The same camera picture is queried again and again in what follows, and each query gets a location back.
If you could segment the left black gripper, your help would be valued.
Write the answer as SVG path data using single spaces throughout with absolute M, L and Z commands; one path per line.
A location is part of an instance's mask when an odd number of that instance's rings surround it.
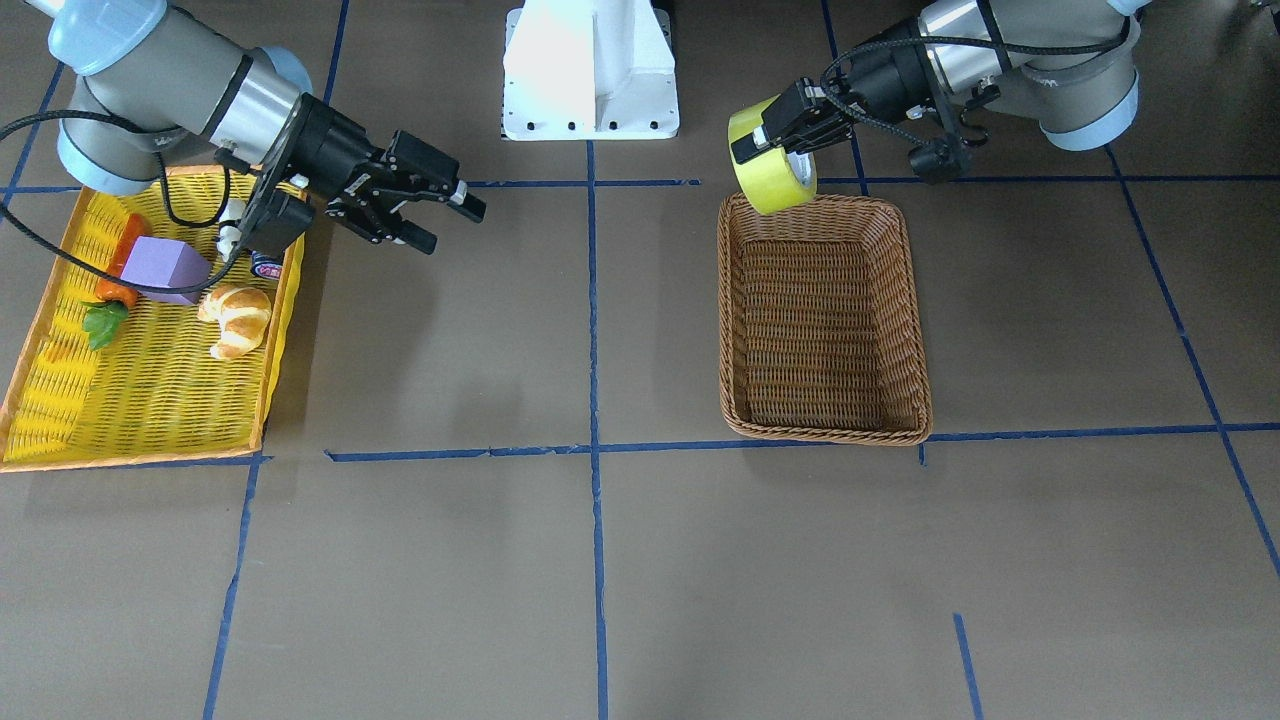
M 815 151 L 852 135 L 856 124 L 882 129 L 913 147 L 923 138 L 900 127 L 908 110 L 934 100 L 937 77 L 920 35 L 878 36 L 841 54 L 818 78 L 801 77 L 771 100 L 759 124 L 732 140 L 745 165 L 777 147 Z

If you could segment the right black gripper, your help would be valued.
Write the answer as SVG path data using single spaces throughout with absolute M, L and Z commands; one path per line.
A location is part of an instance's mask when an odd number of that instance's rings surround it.
M 287 138 L 287 176 L 306 178 L 324 214 L 370 243 L 434 254 L 438 237 L 401 213 L 411 202 L 438 202 L 472 223 L 485 219 L 486 204 L 463 184 L 460 163 L 410 132 L 398 129 L 378 147 L 362 126 L 301 94 Z

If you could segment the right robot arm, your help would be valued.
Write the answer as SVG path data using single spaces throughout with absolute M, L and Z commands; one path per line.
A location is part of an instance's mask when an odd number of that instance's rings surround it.
M 311 94 L 297 58 L 242 47 L 168 1 L 38 1 L 47 47 L 76 73 L 58 152 L 83 186 L 128 196 L 169 161 L 212 147 L 234 172 L 256 170 L 237 245 L 280 258 L 317 215 L 371 243 L 433 252 L 435 234 L 404 219 L 440 202 L 471 222 L 485 202 L 445 152 L 399 131 L 385 147 Z

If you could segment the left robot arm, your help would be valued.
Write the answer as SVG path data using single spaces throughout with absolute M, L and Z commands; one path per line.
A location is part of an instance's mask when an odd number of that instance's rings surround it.
M 988 133 L 974 110 L 1028 117 L 1062 150 L 1108 143 L 1140 95 L 1142 1 L 934 1 L 792 82 L 728 132 L 737 167 L 806 156 L 864 126 L 909 145 L 929 183 L 963 174 Z

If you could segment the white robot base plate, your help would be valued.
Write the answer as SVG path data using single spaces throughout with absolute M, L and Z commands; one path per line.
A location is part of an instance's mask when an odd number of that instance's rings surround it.
M 515 142 L 680 129 L 671 1 L 526 1 L 506 15 L 500 129 Z

